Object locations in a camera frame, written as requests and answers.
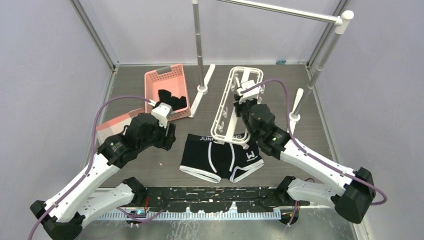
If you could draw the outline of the black boxer briefs white trim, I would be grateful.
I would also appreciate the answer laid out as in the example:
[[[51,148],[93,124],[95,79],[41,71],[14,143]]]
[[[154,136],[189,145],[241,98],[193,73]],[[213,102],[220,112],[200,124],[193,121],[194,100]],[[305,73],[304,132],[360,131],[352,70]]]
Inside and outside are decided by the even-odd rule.
[[[233,143],[219,144],[211,136],[188,134],[179,170],[214,184],[227,179],[237,183],[265,165],[255,141],[248,148]]]

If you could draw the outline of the white clip hanger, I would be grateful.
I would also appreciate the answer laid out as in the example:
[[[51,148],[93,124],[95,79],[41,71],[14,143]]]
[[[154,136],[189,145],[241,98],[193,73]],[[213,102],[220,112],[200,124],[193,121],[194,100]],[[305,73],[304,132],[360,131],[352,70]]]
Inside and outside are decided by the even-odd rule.
[[[234,102],[237,99],[236,89],[241,86],[241,83],[248,80],[254,80],[257,87],[257,84],[263,81],[263,77],[264,73],[259,68],[236,66],[230,70],[210,129],[210,135],[216,143],[239,145],[244,150],[249,147],[250,135],[248,130],[241,118],[236,116],[234,107]],[[265,90],[259,86],[259,91],[259,97],[256,99],[258,103],[262,101],[261,94]]]

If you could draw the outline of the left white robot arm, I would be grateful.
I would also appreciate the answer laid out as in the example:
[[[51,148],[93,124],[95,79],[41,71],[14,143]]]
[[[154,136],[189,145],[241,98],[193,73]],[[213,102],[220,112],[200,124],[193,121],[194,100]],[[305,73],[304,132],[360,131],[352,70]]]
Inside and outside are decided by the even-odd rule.
[[[121,206],[141,206],[147,190],[135,177],[95,198],[91,194],[138,154],[155,147],[170,150],[176,140],[174,123],[159,114],[140,113],[123,131],[97,148],[89,163],[66,187],[50,199],[36,200],[30,210],[53,240],[74,240],[97,217]]]

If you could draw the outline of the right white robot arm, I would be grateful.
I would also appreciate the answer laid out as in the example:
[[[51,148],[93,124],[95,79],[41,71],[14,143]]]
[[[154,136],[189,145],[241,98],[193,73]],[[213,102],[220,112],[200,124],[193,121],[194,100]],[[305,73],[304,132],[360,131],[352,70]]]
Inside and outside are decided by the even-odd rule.
[[[277,198],[283,205],[307,201],[333,207],[345,220],[360,224],[370,208],[376,190],[372,173],[361,167],[354,170],[323,157],[290,136],[275,124],[275,115],[256,100],[234,102],[250,138],[267,156],[294,165],[320,181],[312,183],[286,176],[278,186]]]

